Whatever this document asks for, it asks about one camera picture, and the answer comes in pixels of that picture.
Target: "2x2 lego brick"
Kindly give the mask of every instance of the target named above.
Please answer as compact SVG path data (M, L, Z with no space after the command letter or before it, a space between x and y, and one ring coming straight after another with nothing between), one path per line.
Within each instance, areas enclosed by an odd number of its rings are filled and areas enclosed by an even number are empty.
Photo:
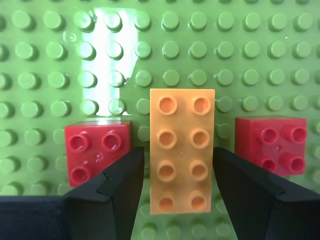
M211 210L215 90L150 90L150 212Z
M285 116L237 117L235 153L285 177L304 173L307 120Z
M68 179L83 184L131 150L131 122L82 121L65 127Z

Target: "red duplo brick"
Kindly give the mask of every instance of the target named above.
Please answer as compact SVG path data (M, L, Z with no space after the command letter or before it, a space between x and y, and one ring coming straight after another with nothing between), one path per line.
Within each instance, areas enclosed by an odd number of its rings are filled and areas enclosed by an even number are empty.
M131 150L130 121L82 121L66 126L68 179L76 187Z
M237 117L235 153L285 177L304 173L307 120L286 116Z

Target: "black plastic jaw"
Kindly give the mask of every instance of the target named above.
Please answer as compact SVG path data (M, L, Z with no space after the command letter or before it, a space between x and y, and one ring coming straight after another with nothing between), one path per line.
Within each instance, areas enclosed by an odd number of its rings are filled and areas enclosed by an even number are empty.
M0 197L0 239L129 240L143 180L137 147L64 196Z
M220 147L217 185L239 240L319 240L320 195Z

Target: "green lego baseplate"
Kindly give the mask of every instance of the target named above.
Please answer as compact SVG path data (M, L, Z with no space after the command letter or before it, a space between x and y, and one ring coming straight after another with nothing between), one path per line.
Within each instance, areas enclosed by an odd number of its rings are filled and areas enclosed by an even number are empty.
M215 179L210 213L150 215L150 88L215 89L214 144L231 151L235 117L307 118L307 168L289 179L320 192L319 11L319 0L0 0L0 193L66 193L64 127L116 117L146 149L131 239L237 239Z

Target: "2x4 lego brick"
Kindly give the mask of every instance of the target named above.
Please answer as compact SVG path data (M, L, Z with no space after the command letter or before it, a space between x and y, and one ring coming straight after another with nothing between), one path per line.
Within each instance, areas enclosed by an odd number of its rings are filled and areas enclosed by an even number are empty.
M215 90L150 90L150 212L210 212Z

